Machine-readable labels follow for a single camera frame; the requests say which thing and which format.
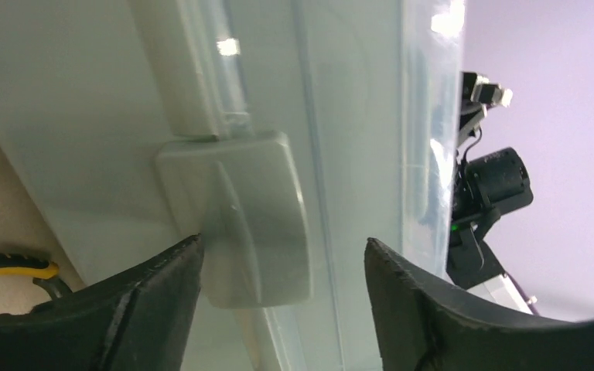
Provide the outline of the green plastic tool box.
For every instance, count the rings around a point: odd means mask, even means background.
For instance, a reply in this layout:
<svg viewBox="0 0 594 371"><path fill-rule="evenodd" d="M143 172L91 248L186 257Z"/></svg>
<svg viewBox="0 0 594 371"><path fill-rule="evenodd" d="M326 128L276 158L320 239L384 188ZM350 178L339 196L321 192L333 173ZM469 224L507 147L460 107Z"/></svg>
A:
<svg viewBox="0 0 594 371"><path fill-rule="evenodd" d="M0 145L93 284L200 234L185 370L379 370L445 273L463 1L0 1Z"/></svg>

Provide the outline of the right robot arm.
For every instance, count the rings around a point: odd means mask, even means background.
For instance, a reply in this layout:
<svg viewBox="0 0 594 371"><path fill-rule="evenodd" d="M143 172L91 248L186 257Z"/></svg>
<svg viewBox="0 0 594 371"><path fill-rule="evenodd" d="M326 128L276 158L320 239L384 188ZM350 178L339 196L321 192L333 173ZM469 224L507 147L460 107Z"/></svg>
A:
<svg viewBox="0 0 594 371"><path fill-rule="evenodd" d="M463 71L461 77L446 274L471 294L536 315L536 299L525 294L485 241L502 216L533 202L526 166L512 147L468 157L483 138L482 121L490 110L508 107L513 92L481 73Z"/></svg>

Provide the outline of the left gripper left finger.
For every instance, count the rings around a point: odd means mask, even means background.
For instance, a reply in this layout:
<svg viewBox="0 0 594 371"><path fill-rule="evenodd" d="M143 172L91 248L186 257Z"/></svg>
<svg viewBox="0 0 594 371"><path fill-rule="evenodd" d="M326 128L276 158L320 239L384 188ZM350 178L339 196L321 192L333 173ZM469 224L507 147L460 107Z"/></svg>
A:
<svg viewBox="0 0 594 371"><path fill-rule="evenodd" d="M26 314L0 314L0 370L180 369L203 260L193 235Z"/></svg>

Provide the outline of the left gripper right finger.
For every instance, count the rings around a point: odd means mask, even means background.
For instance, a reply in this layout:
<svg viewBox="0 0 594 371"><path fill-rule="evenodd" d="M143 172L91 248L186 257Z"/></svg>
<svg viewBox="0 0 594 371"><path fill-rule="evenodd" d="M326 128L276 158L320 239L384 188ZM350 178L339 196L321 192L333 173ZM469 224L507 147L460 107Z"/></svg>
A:
<svg viewBox="0 0 594 371"><path fill-rule="evenodd" d="M385 370L594 370L594 320L564 322L494 304L375 238L364 271Z"/></svg>

